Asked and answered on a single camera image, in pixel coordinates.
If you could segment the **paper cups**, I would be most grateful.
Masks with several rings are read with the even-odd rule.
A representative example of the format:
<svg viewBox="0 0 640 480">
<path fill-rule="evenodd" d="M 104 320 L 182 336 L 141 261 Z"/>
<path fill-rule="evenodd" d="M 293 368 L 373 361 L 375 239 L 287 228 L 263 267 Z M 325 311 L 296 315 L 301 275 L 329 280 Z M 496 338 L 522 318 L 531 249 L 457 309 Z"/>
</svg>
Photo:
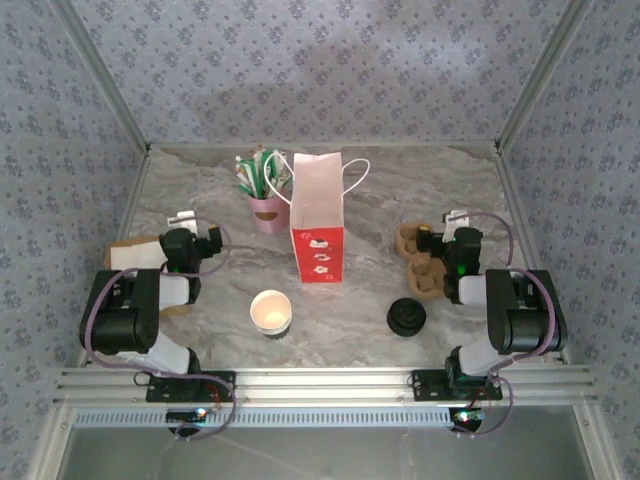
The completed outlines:
<svg viewBox="0 0 640 480">
<path fill-rule="evenodd" d="M 292 320 L 289 298 L 277 290 L 264 290 L 251 302 L 250 318 L 265 337 L 278 340 L 285 337 Z"/>
</svg>

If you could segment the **aluminium mounting rail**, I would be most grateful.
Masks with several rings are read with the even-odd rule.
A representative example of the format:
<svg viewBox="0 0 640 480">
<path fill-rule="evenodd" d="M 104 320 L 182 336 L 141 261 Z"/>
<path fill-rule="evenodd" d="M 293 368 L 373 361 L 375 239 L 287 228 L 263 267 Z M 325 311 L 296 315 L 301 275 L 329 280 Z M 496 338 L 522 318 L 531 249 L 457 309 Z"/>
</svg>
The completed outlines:
<svg viewBox="0 0 640 480">
<path fill-rule="evenodd" d="M 524 363 L 501 371 L 523 406 L 595 403 L 598 395 L 582 365 Z M 145 403 L 149 376 L 125 369 L 61 371 L 53 402 L 69 406 L 121 407 Z M 250 407 L 369 407 L 415 403 L 410 371 L 388 368 L 240 368 L 238 404 Z"/>
</svg>

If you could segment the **aluminium frame leg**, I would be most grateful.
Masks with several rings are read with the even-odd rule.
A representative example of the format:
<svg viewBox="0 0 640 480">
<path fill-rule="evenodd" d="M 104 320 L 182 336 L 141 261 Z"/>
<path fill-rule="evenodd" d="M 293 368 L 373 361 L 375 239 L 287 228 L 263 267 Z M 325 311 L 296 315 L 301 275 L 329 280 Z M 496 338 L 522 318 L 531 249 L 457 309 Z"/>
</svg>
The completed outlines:
<svg viewBox="0 0 640 480">
<path fill-rule="evenodd" d="M 582 403 L 574 406 L 574 413 L 594 480 L 618 480 L 615 451 L 600 408 Z"/>
<path fill-rule="evenodd" d="M 57 479 L 74 419 L 73 407 L 54 406 L 49 411 L 36 442 L 26 480 Z"/>
</svg>

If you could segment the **aluminium table edge rail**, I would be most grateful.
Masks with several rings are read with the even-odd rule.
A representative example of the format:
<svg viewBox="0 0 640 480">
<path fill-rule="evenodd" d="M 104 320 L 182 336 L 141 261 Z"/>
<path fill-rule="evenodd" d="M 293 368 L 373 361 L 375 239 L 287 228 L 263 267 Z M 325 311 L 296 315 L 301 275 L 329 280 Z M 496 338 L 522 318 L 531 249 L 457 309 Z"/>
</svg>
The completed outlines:
<svg viewBox="0 0 640 480">
<path fill-rule="evenodd" d="M 141 163 L 138 167 L 136 176 L 134 177 L 127 201 L 125 203 L 124 211 L 121 217 L 121 222 L 117 231 L 116 241 L 123 241 L 129 237 L 130 229 L 135 216 L 135 211 L 139 202 L 144 181 L 149 168 L 149 152 L 151 145 L 147 145 L 147 150 L 144 152 Z"/>
<path fill-rule="evenodd" d="M 262 145 L 264 147 L 283 147 L 285 149 L 294 148 L 343 148 L 343 147 L 447 147 L 447 148 L 466 148 L 474 150 L 487 150 L 494 151 L 496 149 L 496 142 L 494 140 L 436 140 L 436 141 L 382 141 L 382 140 L 370 140 L 370 141 L 329 141 L 329 142 L 285 142 L 285 141 L 264 141 L 260 143 L 244 142 L 244 143 L 185 143 L 185 142 L 151 142 L 149 148 L 235 148 L 235 149 L 250 149 L 254 146 Z"/>
<path fill-rule="evenodd" d="M 489 332 L 496 349 L 515 362 L 562 351 L 568 328 L 551 275 L 534 253 L 513 176 L 500 154 L 495 161 L 510 215 L 514 253 L 508 274 L 489 276 Z"/>
</svg>

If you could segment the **pink cup holder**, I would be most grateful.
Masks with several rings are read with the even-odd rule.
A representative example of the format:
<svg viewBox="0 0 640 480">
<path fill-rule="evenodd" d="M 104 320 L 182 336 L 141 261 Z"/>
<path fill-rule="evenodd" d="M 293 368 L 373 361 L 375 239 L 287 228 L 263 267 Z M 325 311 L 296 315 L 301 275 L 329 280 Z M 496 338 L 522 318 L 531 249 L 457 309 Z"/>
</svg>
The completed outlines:
<svg viewBox="0 0 640 480">
<path fill-rule="evenodd" d="M 289 229 L 289 205 L 278 196 L 267 199 L 248 197 L 252 218 L 262 233 L 274 234 Z"/>
</svg>

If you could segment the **red paper takeout bag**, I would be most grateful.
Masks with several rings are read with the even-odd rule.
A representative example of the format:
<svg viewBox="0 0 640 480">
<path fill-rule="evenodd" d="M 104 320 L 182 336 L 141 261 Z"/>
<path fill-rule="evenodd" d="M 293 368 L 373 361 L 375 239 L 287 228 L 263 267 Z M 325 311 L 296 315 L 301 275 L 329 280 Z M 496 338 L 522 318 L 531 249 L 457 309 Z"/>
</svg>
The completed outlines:
<svg viewBox="0 0 640 480">
<path fill-rule="evenodd" d="M 342 153 L 295 153 L 287 165 L 292 195 L 281 199 L 289 206 L 289 228 L 300 280 L 303 283 L 340 283 L 344 273 L 345 170 L 357 163 L 342 161 Z"/>
</svg>

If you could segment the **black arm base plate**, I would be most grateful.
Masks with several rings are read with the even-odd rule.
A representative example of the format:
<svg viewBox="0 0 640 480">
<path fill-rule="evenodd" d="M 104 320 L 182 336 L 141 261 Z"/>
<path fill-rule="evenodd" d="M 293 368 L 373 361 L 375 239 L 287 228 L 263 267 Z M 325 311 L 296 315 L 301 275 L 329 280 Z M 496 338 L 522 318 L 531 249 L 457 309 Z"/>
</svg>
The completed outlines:
<svg viewBox="0 0 640 480">
<path fill-rule="evenodd" d="M 444 369 L 413 370 L 408 385 L 416 402 L 503 399 L 502 389 L 491 384 L 487 377 L 455 376 Z"/>
<path fill-rule="evenodd" d="M 151 376 L 146 390 L 148 403 L 230 403 L 228 389 L 209 379 L 216 376 L 230 387 L 235 387 L 234 371 L 204 371 L 206 379 L 165 378 Z"/>
</svg>

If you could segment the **stacked black cup lids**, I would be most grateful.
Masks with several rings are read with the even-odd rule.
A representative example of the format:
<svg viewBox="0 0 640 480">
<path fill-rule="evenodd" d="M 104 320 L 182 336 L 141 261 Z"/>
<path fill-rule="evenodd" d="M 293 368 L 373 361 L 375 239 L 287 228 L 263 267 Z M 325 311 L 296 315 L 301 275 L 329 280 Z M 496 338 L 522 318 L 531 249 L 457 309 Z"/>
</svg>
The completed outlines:
<svg viewBox="0 0 640 480">
<path fill-rule="evenodd" d="M 401 337 L 412 337 L 424 327 L 426 311 L 419 301 L 412 298 L 400 298 L 391 304 L 386 319 L 394 334 Z"/>
</svg>

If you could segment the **aluminium frame post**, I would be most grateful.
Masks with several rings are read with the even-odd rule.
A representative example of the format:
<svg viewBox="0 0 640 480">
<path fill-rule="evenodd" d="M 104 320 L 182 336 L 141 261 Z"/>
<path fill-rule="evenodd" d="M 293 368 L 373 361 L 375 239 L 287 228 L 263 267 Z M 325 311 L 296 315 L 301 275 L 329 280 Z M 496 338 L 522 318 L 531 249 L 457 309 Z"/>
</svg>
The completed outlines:
<svg viewBox="0 0 640 480">
<path fill-rule="evenodd" d="M 513 146 L 594 3 L 595 0 L 567 0 L 562 14 L 551 30 L 547 43 L 496 138 L 496 149 L 500 154 L 508 152 Z"/>
<path fill-rule="evenodd" d="M 125 136 L 137 151 L 146 153 L 148 147 L 144 134 L 71 1 L 47 0 L 47 3 L 89 70 L 97 89 L 115 115 Z"/>
</svg>

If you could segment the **black controller board with LED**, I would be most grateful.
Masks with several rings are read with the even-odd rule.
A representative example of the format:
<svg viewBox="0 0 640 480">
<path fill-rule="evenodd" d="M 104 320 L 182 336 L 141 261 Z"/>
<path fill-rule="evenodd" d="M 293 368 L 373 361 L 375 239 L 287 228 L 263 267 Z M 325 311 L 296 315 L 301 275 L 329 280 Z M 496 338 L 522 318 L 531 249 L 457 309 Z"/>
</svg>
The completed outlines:
<svg viewBox="0 0 640 480">
<path fill-rule="evenodd" d="M 202 423 L 207 420 L 209 410 L 206 408 L 195 409 L 170 409 L 165 415 L 167 423 Z"/>
<path fill-rule="evenodd" d="M 464 427 L 471 424 L 480 424 L 485 418 L 485 413 L 480 408 L 452 407 L 449 409 L 449 414 L 456 425 Z"/>
</svg>

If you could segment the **brown pulp cup carrier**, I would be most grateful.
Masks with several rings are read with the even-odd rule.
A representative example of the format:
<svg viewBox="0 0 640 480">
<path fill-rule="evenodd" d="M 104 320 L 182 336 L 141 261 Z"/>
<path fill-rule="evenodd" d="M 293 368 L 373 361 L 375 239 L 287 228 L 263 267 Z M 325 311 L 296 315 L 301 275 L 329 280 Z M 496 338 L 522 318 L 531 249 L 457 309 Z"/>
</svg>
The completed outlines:
<svg viewBox="0 0 640 480">
<path fill-rule="evenodd" d="M 416 254 L 417 234 L 419 231 L 430 231 L 431 226 L 423 222 L 400 224 L 395 232 L 396 251 L 404 258 L 410 259 Z"/>
<path fill-rule="evenodd" d="M 410 256 L 407 277 L 411 292 L 421 301 L 444 298 L 446 268 L 439 258 L 418 252 Z"/>
</svg>

